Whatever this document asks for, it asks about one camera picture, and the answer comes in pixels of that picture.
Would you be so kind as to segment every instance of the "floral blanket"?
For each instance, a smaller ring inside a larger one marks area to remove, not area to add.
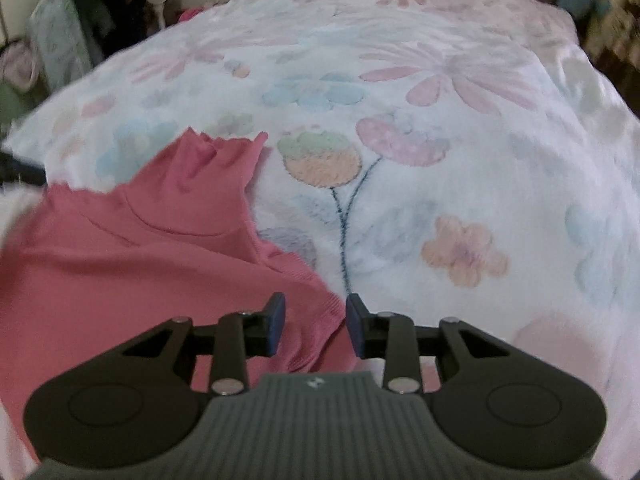
[[[188,126],[268,132],[258,229],[335,292],[460,317],[583,378],[609,410],[595,463],[640,468],[640,123],[567,13],[231,0],[108,60],[6,146],[108,190]]]

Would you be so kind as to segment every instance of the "circular cap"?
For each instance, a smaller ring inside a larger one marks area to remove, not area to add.
[[[96,384],[76,393],[69,400],[69,412],[88,426],[118,426],[142,410],[139,391],[124,384]]]
[[[237,379],[219,379],[211,385],[211,389],[222,396],[236,395],[244,390],[244,384]]]
[[[396,394],[414,394],[420,389],[420,383],[411,377],[391,379],[387,387]]]
[[[562,410],[560,399],[536,384],[506,384],[496,388],[487,397],[486,405],[501,421],[526,428],[544,426]]]

